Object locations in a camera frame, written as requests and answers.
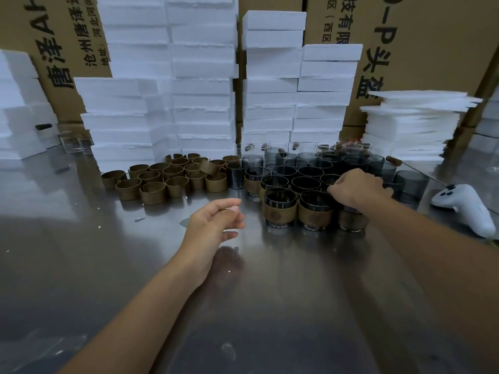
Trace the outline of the person's right hand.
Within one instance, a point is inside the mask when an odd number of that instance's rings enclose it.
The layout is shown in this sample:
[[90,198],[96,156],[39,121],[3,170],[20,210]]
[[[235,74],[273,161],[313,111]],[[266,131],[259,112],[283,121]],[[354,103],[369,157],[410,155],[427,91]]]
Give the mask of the person's right hand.
[[341,205],[353,207],[363,214],[371,214],[394,203],[393,190],[383,188],[383,180],[361,169],[352,169],[339,179],[346,182],[346,201],[337,201]]

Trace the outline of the person's left hand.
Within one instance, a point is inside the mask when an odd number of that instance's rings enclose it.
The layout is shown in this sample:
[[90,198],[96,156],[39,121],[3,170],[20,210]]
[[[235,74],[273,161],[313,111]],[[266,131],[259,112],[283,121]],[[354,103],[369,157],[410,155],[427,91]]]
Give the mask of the person's left hand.
[[183,241],[174,255],[175,263],[199,287],[208,276],[219,247],[236,238],[245,226],[245,215],[240,209],[211,211],[211,203],[206,204],[190,216]]

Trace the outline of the brown sleeved dark glass cup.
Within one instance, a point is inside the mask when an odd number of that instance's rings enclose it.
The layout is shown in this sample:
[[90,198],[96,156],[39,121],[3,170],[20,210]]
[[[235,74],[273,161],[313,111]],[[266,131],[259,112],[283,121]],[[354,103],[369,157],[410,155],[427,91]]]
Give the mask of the brown sleeved dark glass cup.
[[338,226],[342,230],[351,233],[364,232],[369,222],[370,219],[359,210],[348,206],[340,207]]

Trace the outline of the person's right forearm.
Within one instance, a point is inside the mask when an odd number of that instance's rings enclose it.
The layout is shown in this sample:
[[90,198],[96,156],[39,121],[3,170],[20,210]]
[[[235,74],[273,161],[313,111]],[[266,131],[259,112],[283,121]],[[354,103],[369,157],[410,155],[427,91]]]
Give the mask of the person's right forearm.
[[387,236],[445,324],[499,374],[499,250],[441,225],[384,194],[358,205]]

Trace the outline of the person's left forearm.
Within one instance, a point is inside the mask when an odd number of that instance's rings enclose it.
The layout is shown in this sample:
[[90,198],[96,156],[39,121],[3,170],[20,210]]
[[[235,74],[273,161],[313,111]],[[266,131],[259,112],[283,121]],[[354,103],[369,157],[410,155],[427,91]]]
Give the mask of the person's left forearm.
[[171,260],[57,374],[148,374],[218,245],[182,245]]

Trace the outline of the group of bare dark glasses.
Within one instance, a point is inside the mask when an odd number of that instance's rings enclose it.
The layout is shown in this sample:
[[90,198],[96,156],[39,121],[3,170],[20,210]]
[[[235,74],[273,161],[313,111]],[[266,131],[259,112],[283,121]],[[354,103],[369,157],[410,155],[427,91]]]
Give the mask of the group of bare dark glasses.
[[357,153],[333,154],[321,151],[312,158],[308,152],[294,154],[277,153],[270,171],[273,176],[288,177],[289,169],[296,170],[296,177],[308,176],[322,182],[323,190],[333,185],[341,175],[352,169],[362,169],[368,174],[383,180],[383,188],[393,189],[393,198],[407,204],[419,203],[430,182],[428,176],[414,170],[397,170],[390,159],[362,150]]

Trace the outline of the group of sleeved glass cups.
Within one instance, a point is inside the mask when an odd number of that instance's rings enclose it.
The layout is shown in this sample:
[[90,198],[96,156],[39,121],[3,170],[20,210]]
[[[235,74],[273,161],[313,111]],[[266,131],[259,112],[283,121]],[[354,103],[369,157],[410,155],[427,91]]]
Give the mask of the group of sleeved glass cups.
[[328,176],[314,167],[248,166],[243,169],[245,191],[258,197],[264,221],[274,228],[298,222],[303,228],[327,230],[339,204],[326,192]]

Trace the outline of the pile of brown paper sleeves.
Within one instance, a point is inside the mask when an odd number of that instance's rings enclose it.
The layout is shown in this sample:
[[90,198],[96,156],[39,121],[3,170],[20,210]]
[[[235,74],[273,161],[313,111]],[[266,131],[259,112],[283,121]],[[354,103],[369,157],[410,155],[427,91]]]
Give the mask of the pile of brown paper sleeves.
[[194,192],[221,193],[236,188],[229,185],[229,171],[230,164],[240,169],[240,155],[214,158],[215,153],[174,153],[159,163],[133,163],[127,170],[102,172],[102,184],[107,191],[115,190],[121,201],[141,200],[145,206],[188,197]]

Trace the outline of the row of clear glasses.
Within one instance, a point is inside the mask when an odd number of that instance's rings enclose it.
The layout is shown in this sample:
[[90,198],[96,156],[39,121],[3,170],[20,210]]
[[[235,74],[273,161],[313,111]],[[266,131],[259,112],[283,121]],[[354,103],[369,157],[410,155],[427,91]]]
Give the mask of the row of clear glasses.
[[271,143],[268,139],[249,138],[234,144],[234,150],[240,157],[245,155],[264,156],[265,152],[275,148],[278,152],[301,153],[317,152],[321,150],[340,150],[341,146],[350,143],[361,143],[358,139],[339,139],[335,142],[277,142]]

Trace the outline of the stack of thin foam sheets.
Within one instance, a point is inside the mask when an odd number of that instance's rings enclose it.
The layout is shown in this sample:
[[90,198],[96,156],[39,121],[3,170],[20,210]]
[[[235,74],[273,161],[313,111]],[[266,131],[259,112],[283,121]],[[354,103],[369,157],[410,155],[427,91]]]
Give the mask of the stack of thin foam sheets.
[[462,115],[483,100],[465,92],[369,91],[380,105],[361,106],[367,122],[362,142],[372,153],[403,162],[441,163]]

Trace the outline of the stepped white foam block stacks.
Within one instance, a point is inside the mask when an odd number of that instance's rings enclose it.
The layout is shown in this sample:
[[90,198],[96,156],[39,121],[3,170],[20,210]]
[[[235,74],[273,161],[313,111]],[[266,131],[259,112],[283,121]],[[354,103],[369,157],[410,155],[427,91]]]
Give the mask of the stepped white foam block stacks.
[[249,10],[241,144],[335,143],[350,104],[362,44],[303,44],[306,12]]

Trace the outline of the white game controller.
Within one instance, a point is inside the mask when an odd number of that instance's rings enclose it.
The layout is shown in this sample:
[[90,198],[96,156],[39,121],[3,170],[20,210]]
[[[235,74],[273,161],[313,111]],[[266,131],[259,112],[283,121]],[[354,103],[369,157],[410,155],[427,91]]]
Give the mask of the white game controller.
[[490,211],[469,184],[448,185],[435,194],[430,203],[435,207],[454,210],[480,237],[493,238],[496,233]]

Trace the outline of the tall white foam block stacks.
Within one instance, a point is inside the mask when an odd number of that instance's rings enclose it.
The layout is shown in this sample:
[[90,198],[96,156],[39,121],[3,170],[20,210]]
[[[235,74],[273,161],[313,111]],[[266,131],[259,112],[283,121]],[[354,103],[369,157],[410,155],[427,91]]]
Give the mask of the tall white foam block stacks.
[[75,78],[101,173],[235,154],[239,0],[96,0],[110,78]]

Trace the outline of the printed cardboard box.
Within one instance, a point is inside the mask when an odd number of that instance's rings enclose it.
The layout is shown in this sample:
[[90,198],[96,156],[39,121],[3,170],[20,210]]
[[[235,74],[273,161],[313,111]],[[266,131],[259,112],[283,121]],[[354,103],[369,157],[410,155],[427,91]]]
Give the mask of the printed cardboard box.
[[364,126],[369,91],[474,96],[499,45],[499,0],[307,0],[306,44],[362,44],[344,126]]
[[0,49],[28,53],[61,123],[85,113],[75,78],[112,76],[97,0],[0,0]]

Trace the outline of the white foam block stack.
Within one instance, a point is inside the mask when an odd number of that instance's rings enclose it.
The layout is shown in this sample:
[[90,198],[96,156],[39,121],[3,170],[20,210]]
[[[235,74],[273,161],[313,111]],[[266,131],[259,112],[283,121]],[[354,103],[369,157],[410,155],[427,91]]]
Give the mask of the white foam block stack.
[[[36,130],[47,123],[53,127]],[[28,53],[0,49],[0,160],[20,161],[60,145],[57,125]]]

